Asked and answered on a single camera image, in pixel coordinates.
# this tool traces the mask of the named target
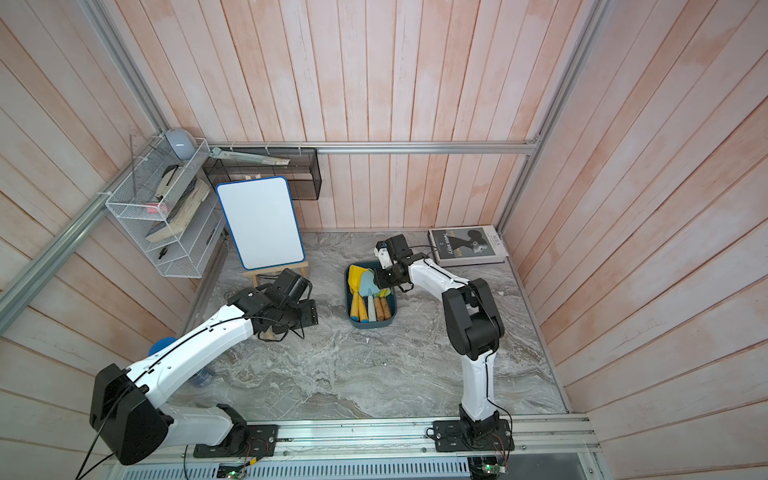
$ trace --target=metal base plate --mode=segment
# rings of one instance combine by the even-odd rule
[[[275,453],[275,441],[277,440],[277,425],[248,425],[246,432],[248,438],[246,442],[250,443],[250,452],[248,445],[240,452],[230,455],[223,447],[212,447],[210,445],[195,445],[194,458],[222,458],[222,457],[271,457]]]
[[[473,452],[477,450],[490,452],[515,449],[515,442],[512,441],[512,437],[507,436],[507,432],[511,432],[509,422],[504,419],[500,419],[496,430],[477,445],[468,445],[465,442],[460,420],[437,420],[432,423],[432,427],[435,430],[435,448],[438,452]],[[499,439],[503,444],[501,446],[498,444]]]

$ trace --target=book cover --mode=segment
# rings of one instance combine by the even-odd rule
[[[493,226],[431,229],[430,241],[440,265],[499,263],[507,257]]]

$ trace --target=wooden handle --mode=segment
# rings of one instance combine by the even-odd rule
[[[387,301],[386,297],[381,299],[382,301],[382,310],[384,310],[384,320],[389,320],[392,318],[392,311],[389,309],[389,302]]]
[[[382,306],[382,300],[378,297],[374,297],[373,305],[376,308],[376,319],[381,322],[384,320],[384,307]]]

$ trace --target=gray marble surface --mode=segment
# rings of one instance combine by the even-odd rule
[[[185,384],[171,403],[227,403],[251,421],[396,418],[458,415],[462,367],[445,333],[442,304],[418,287],[397,292],[398,312],[381,329],[353,328],[346,315],[343,272],[373,260],[373,247],[393,233],[305,233],[319,325],[281,343],[256,337],[215,359],[216,378],[203,388]],[[405,233],[410,245],[425,232]],[[496,402],[513,415],[564,413],[565,407],[506,263],[449,268],[491,286],[506,335],[496,358]],[[234,248],[206,309],[208,318],[239,289],[250,286]]]

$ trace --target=robotic arm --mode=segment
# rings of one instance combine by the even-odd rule
[[[254,333],[272,327],[275,334],[286,335],[288,329],[316,325],[315,301],[300,300],[307,288],[311,294],[309,280],[286,269],[274,283],[241,290],[209,320],[160,352],[125,370],[115,364],[101,370],[94,383],[91,426],[123,465],[174,445],[210,445],[196,449],[195,455],[219,457],[241,455],[251,438],[273,445],[274,433],[262,439],[227,405],[198,409],[169,406],[167,401],[195,372]],[[269,426],[276,432],[276,425]],[[272,452],[267,448],[265,454]]]
[[[382,266],[375,279],[379,288],[398,286],[405,292],[408,290],[402,285],[409,283],[411,288],[418,285],[442,300],[448,338],[462,356],[464,393],[458,427],[464,445],[440,442],[438,437],[438,451],[441,443],[448,449],[443,451],[459,451],[467,446],[481,449],[492,443],[490,438],[494,434],[507,438],[507,422],[500,419],[493,395],[493,366],[499,339],[504,336],[504,323],[488,284],[483,279],[456,276],[424,253],[413,253],[403,235],[378,242],[376,256]],[[435,436],[439,428],[447,426],[443,423],[435,423]]]
[[[442,299],[445,325],[453,348],[462,355],[464,393],[460,420],[434,423],[439,452],[496,450],[492,438],[512,449],[508,423],[500,419],[493,396],[493,365],[502,323],[488,284],[467,280],[440,268],[424,253],[413,253],[403,235],[376,244],[382,265],[379,288],[410,283]],[[115,364],[96,375],[89,421],[123,465],[147,458],[161,447],[198,444],[196,457],[242,456],[247,443],[259,439],[272,455],[277,425],[247,425],[235,409],[169,406],[182,383],[231,346],[272,327],[288,329],[317,324],[314,300],[300,300],[312,284],[292,270],[274,283],[244,289],[209,320],[149,358],[126,369]],[[260,442],[250,442],[256,451]]]

